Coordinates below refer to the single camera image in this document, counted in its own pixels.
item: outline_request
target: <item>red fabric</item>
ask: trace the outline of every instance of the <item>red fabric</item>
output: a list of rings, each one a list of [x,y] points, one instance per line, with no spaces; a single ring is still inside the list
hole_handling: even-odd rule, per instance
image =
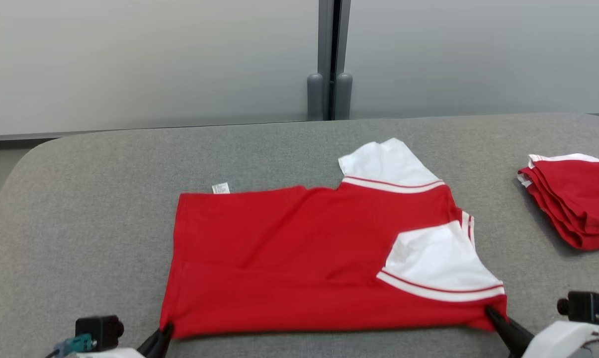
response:
[[[599,163],[535,161],[519,173],[560,236],[581,250],[599,249]]]
[[[161,327],[174,338],[254,331],[468,325],[484,306],[434,301],[376,278],[398,233],[462,220],[449,188],[392,193],[341,183],[265,192],[182,193]]]

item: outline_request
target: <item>red and white shirt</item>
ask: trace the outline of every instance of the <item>red and white shirt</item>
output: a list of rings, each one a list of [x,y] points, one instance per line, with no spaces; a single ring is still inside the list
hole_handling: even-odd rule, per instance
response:
[[[474,218],[399,140],[341,157],[336,189],[182,193],[161,326],[174,338],[468,325],[506,312]]]

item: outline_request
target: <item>stack of folded clothes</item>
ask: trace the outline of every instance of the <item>stack of folded clothes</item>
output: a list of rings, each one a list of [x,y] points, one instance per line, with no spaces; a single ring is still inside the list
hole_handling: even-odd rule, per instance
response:
[[[599,249],[599,159],[531,154],[518,180],[566,242],[580,250]]]

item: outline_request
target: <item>black knob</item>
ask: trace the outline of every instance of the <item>black knob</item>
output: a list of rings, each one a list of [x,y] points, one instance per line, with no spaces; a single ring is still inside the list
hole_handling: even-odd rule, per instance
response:
[[[558,299],[558,313],[567,316],[569,314],[569,300],[566,298]]]

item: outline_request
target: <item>white care label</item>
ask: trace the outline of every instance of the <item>white care label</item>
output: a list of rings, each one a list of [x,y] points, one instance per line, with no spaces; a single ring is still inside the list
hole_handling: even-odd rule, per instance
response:
[[[231,193],[229,183],[215,184],[211,188],[213,188],[213,193]]]

